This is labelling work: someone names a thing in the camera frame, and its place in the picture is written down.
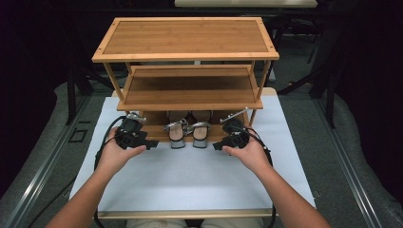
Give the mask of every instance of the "wooden shelf board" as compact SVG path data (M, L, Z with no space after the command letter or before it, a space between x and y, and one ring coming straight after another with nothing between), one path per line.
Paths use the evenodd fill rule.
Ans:
M221 129L223 123L220 123L220 119L225 119L229 114L236 113L239 110L221 110L213 112L213 119L211 120L211 128L208 132L207 140L209 142L219 142L227 134ZM166 117L166 111L145 111L140 113L141 116L146 117L147 121L143 123L142 131L148 133L148 140L158 140L162 143L169 143L168 131L163 131L163 127L169 124L169 120ZM245 124L249 123L246 113L237 116L236 118L242 120ZM184 141L193 142L192 134L184 137Z
M277 60L259 17L115 18L94 63Z
M248 65L133 66L118 110L262 109Z

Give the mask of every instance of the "metal rail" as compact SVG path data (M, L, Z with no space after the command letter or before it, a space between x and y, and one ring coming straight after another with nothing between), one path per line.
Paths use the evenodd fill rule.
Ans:
M376 215L376 212L367 196L367 193L364 187L362 186L361 181L358 178L358 175L356 174L356 171L350 161L350 158L346 153L343 143L338 137L336 130L332 129L332 127L330 127L327 122L324 104L318 99L313 99L313 101L314 106L317 109L317 112L319 113L320 119L323 121L323 124L326 126L326 129L335 144L336 154L338 160L340 161L341 169L343 170L347 182L349 183L350 188L352 189L355 200L358 204L359 209L361 210L362 216L367 222L368 227L374 227L374 228L382 227Z
M70 125L65 126L62 134L59 136L55 146L53 147L51 153L45 158L42 165L39 167L37 173L33 177L31 183L29 184L27 190L25 191L23 197L18 202L14 211L12 212L6 227L22 227L27 215L41 194L50 174L62 154L62 148L66 141L68 140L68 135L74 131L74 126L77 124L77 120L83 113L85 107L89 103L89 97L83 96L80 103L77 105L77 115L74 120L72 120Z

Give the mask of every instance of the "human arm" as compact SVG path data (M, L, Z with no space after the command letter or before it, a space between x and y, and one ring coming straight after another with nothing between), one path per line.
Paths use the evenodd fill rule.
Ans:
M94 173L47 227L89 227L107 184L129 159L145 151L144 145L123 150L113 139L116 130L109 132L108 138L112 140L105 145Z
M258 177L285 227L330 227L326 219L273 168L255 139L251 137L242 149L223 146L222 150L240 159Z

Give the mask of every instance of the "wire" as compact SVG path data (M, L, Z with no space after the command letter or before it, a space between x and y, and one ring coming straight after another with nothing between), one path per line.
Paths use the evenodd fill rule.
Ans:
M264 152L265 152L265 154L266 154L267 160L268 160L269 163L273 166L273 160L272 160L272 157L270 156L270 150L267 148L267 146L266 146L266 145L264 144L264 142L261 140L260 135L258 134L258 132L257 132L255 129L249 128L249 127L240 128L240 127L233 126L233 125L228 125L228 127L231 127L231 128L233 128L233 129L240 130L240 131L242 131L243 133L248 134L250 137L254 138L254 139L261 145L261 147L263 147L263 150L264 150ZM250 132L247 131L247 130L253 131L256 135L250 133ZM267 228L273 227L273 225L274 225L275 222L276 222L276 207L275 207L275 204L272 204L272 205L273 205L273 206L272 206L272 208L273 208L273 209L272 209L272 217L271 217L270 223L268 224Z
M77 176L75 176L39 213L36 215L36 217L33 219L33 221L29 224L28 228L32 227L33 223L42 216L42 214L51 206L53 202L55 202L60 195L62 195L63 192L66 191L66 189L71 186L72 183L76 180Z
M107 135L109 134L109 131L112 129L113 125L114 125L116 122L118 122L119 120L123 120L123 119L125 119L125 118L126 118L126 116L120 116L120 117L118 117L115 121L113 121L113 122L110 124L109 128L107 129L106 133L104 134L104 139L102 140L102 144L101 144L100 150L97 152L97 154L96 154L96 156L95 156L94 170L95 170L95 169L97 168L97 166L98 166L98 162L100 161L100 158L101 158L101 156L102 156L102 152L103 152L103 150L104 150L105 145L106 145L107 143L109 143L112 139L115 139L116 137L120 136L120 135L116 135L116 134L115 134L115 136L114 136L113 138L111 138L111 139L109 139L109 140L106 141L106 138L107 138ZM98 218L98 209L96 209L95 212L94 212L94 221L95 221L95 223L97 224L98 227L100 227L100 228L105 228L104 225L101 223L101 221L100 221L99 218Z

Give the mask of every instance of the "wrist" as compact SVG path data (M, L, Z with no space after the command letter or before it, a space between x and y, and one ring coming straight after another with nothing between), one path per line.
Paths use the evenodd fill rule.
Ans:
M92 174L93 178L102 181L102 182L110 182L112 180L114 174L111 174L110 172L106 172L102 168L97 168L95 169L94 173Z
M263 177L269 176L271 174L271 172L273 172L273 170L274 169L271 165L265 165L253 172L259 179L261 179Z

